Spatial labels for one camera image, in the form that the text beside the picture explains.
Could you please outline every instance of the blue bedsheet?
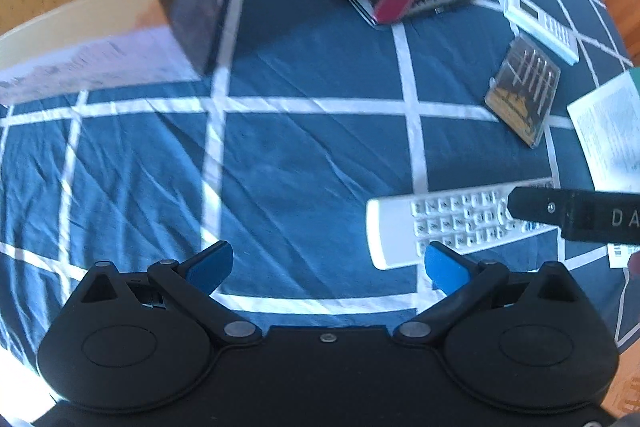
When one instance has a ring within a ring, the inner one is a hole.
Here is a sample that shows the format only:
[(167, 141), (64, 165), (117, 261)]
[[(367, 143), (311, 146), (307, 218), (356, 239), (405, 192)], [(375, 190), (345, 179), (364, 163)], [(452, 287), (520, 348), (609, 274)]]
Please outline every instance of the blue bedsheet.
[[(367, 199), (542, 176), (593, 189), (566, 106), (630, 61), (600, 0), (533, 1), (581, 42), (575, 66), (556, 57), (535, 150), (482, 107), (513, 39), (502, 0), (384, 30), (346, 0), (231, 0), (212, 77), (4, 110), (0, 344), (33, 365), (95, 261), (140, 271), (216, 238), (236, 262), (214, 297), (263, 328), (393, 327), (428, 307), (442, 293), (423, 270), (373, 267)], [(640, 285), (603, 245), (553, 231), (475, 257), (564, 261), (621, 348), (638, 336)]]

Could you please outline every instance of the cardboard box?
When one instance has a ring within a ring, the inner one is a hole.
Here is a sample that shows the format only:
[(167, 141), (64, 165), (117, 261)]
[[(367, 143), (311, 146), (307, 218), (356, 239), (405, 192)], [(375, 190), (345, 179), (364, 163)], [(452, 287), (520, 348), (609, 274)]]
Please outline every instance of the cardboard box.
[(223, 0), (0, 0), (0, 103), (199, 80)]
[(620, 355), (616, 376), (602, 406), (616, 417), (640, 412), (640, 341)]

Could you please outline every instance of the metal screw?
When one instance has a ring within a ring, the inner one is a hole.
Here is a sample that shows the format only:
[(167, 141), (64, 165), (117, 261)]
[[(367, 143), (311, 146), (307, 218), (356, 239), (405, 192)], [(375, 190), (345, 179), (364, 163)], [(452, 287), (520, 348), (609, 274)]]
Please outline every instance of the metal screw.
[(250, 337), (255, 333), (255, 326), (251, 322), (235, 321), (225, 326), (225, 333), (230, 337)]
[(431, 327), (424, 322), (410, 321), (400, 326), (400, 334), (410, 339), (420, 339), (431, 333)]
[(336, 340), (338, 340), (338, 337), (336, 337), (333, 333), (323, 333), (322, 335), (320, 335), (320, 342), (324, 342), (325, 344), (331, 344)]

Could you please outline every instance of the remote control button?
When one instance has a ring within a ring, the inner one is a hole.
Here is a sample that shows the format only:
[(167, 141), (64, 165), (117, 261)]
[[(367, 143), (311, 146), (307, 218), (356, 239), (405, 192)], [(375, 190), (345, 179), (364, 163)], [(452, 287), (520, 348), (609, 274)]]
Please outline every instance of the remote control button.
[(454, 230), (465, 229), (465, 218), (462, 214), (457, 214), (453, 216), (453, 229)]
[(428, 246), (429, 246), (429, 241), (418, 241), (415, 244), (415, 250), (416, 250), (416, 253), (418, 254), (418, 257), (422, 257), (424, 255), (424, 251), (427, 249)]
[(450, 204), (451, 204), (451, 212), (457, 212), (460, 210), (460, 208), (462, 208), (462, 199), (457, 196), (454, 196), (451, 198)]
[(498, 223), (504, 225), (507, 222), (507, 200), (502, 198), (498, 202), (498, 206), (496, 208), (496, 214), (498, 218)]
[(426, 202), (427, 214), (438, 213), (438, 202), (436, 200), (429, 200)]
[(426, 207), (424, 206), (424, 200), (415, 200), (411, 203), (411, 213), (414, 217), (422, 216), (426, 213)]
[(427, 235), (429, 233), (429, 227), (426, 221), (415, 221), (414, 229), (415, 235)]
[(451, 209), (451, 203), (449, 200), (439, 199), (438, 200), (438, 211), (440, 213), (449, 212)]
[(540, 223), (534, 223), (533, 221), (525, 221), (522, 224), (523, 232), (531, 232), (532, 230), (537, 230), (540, 228)]
[(427, 227), (429, 233), (438, 233), (440, 231), (440, 222), (436, 219), (430, 219), (427, 221)]
[(451, 222), (451, 218), (449, 216), (443, 217), (440, 220), (440, 229), (445, 233), (450, 232), (453, 229), (453, 223)]

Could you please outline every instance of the white object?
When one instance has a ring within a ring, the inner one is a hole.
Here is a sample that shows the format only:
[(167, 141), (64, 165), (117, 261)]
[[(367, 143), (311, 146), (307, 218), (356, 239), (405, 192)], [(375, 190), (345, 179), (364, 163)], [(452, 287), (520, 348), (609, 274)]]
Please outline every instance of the white object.
[(573, 66), (580, 59), (578, 42), (572, 31), (530, 0), (504, 0), (504, 16), (555, 51), (569, 65)]
[[(639, 73), (625, 71), (567, 107), (596, 190), (640, 192), (640, 94), (632, 78)], [(626, 268), (640, 247), (607, 250), (611, 268)]]
[(540, 178), (367, 201), (367, 242), (374, 266), (387, 270), (420, 263), (431, 241), (465, 254), (555, 228), (511, 217), (507, 197), (518, 186), (553, 187), (553, 181)]

